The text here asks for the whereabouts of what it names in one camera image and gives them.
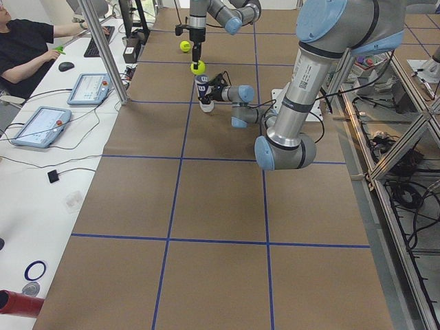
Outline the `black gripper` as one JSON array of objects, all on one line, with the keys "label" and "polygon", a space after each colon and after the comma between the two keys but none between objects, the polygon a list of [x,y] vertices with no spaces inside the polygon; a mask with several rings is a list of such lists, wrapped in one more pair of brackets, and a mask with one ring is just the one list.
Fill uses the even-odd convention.
[{"label": "black gripper", "polygon": [[199,68],[202,45],[206,41],[206,29],[204,27],[190,27],[189,35],[193,42],[192,67]]},{"label": "black gripper", "polygon": [[211,85],[207,98],[198,97],[199,103],[209,105],[210,102],[223,102],[223,85]]}]

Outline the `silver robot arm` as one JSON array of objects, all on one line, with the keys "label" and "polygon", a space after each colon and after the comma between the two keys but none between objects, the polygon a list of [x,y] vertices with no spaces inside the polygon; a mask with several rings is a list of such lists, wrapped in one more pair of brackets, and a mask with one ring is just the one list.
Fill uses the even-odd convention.
[{"label": "silver robot arm", "polygon": [[304,168],[316,156],[316,144],[301,129],[334,61],[346,50],[353,55],[381,54],[396,49],[404,37],[406,1],[307,1],[296,20],[298,54],[274,116],[253,110],[254,90],[210,81],[210,91],[197,85],[205,112],[212,101],[232,103],[232,125],[266,125],[254,145],[257,164],[266,171]]},{"label": "silver robot arm", "polygon": [[209,14],[230,35],[235,35],[243,25],[259,20],[262,7],[260,1],[230,1],[229,8],[220,0],[190,1],[189,31],[194,69],[199,68],[202,44],[206,40],[207,15]]}]

